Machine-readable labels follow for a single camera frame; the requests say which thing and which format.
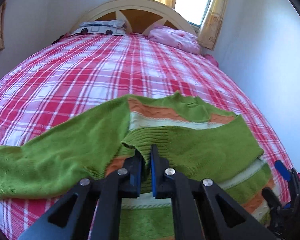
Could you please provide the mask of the cream arched wooden headboard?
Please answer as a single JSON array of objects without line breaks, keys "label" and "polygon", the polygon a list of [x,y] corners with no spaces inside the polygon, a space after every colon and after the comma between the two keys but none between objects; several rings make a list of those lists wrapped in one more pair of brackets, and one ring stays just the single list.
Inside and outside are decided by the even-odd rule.
[{"label": "cream arched wooden headboard", "polygon": [[148,35],[154,25],[165,25],[195,34],[193,27],[174,9],[154,0],[111,0],[83,14],[71,27],[83,22],[124,20],[126,33]]}]

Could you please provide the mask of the pink pillow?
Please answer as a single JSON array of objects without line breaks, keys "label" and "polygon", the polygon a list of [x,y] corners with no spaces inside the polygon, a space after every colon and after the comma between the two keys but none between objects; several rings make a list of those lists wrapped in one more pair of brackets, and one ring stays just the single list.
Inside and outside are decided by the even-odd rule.
[{"label": "pink pillow", "polygon": [[147,35],[153,42],[180,49],[187,53],[201,54],[200,45],[195,35],[183,30],[172,29],[164,25],[155,25]]}]

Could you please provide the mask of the small pink cloth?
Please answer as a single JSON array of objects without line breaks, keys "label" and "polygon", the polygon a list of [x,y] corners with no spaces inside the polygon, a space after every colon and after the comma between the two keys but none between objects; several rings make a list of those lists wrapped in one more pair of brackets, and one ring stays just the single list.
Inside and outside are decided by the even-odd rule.
[{"label": "small pink cloth", "polygon": [[204,57],[209,60],[214,66],[219,67],[218,61],[210,54],[205,54]]}]

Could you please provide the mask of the yellow curtain right panel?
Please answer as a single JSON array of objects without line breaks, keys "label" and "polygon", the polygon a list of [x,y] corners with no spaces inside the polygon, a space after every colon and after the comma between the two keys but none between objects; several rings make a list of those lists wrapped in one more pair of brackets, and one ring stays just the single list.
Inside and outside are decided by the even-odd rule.
[{"label": "yellow curtain right panel", "polygon": [[227,4],[228,0],[211,0],[198,31],[197,41],[201,47],[214,50],[222,28]]}]

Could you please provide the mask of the folded grey white clothes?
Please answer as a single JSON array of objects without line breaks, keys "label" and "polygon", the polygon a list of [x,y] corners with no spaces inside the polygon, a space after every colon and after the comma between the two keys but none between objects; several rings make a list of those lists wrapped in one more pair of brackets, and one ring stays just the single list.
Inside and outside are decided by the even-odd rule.
[{"label": "folded grey white clothes", "polygon": [[126,24],[124,20],[83,22],[71,34],[104,34],[125,36]]}]

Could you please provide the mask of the green striped knit sweater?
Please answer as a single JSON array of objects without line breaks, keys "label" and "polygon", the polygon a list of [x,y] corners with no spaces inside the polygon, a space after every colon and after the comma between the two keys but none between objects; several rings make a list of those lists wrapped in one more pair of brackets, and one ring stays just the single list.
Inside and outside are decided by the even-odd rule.
[{"label": "green striped knit sweater", "polygon": [[41,199],[80,179],[102,179],[151,146],[190,179],[212,179],[259,222],[269,209],[261,191],[275,188],[263,150],[242,116],[175,93],[125,95],[62,123],[21,146],[0,146],[0,199]]}]

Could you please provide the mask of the red plaid bed sheet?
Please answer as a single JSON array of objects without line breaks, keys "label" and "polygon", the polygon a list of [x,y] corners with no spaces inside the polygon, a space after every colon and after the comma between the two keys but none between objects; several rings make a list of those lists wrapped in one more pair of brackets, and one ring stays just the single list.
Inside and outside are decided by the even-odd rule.
[{"label": "red plaid bed sheet", "polygon": [[[288,185],[275,160],[290,158],[252,101],[201,55],[142,35],[78,35],[35,53],[0,80],[0,146],[21,146],[87,110],[125,95],[160,99],[179,93],[240,115],[263,150],[283,202]],[[57,200],[0,199],[0,230],[17,239]]]}]

